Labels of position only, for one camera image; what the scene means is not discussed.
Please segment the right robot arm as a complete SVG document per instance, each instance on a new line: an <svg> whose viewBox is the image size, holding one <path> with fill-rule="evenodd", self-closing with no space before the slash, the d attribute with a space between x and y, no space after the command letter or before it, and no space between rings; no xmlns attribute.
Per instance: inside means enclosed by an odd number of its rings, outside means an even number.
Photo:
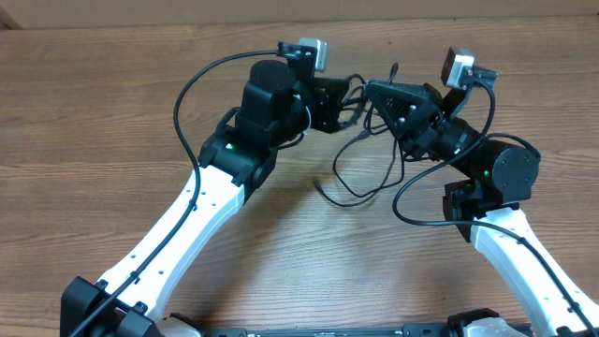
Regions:
<svg viewBox="0 0 599 337"><path fill-rule="evenodd" d="M532 195L541 154L513 135L476 131L458 117L474 88L494 98L491 80L472 80L447 95L428 84L371 81L365 96L385 121L404 153L413 161L430 159L440 169L451 166L466 180L448 184L443 198L443 225L469 235L481 215L517 208Z"/></svg>

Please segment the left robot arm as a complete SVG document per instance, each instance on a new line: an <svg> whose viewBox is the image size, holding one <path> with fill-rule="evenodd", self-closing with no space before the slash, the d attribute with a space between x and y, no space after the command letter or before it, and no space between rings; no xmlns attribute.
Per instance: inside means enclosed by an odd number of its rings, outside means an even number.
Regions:
<svg viewBox="0 0 599 337"><path fill-rule="evenodd" d="M316 38L255 51L238 107L199 152L192 173L145 237L97 281L74 279L61 298L64 336L199 336L191 319L167 314L168 301L213 234L269 177L278 153L309 130L343 128L349 83L327 79L328 45Z"/></svg>

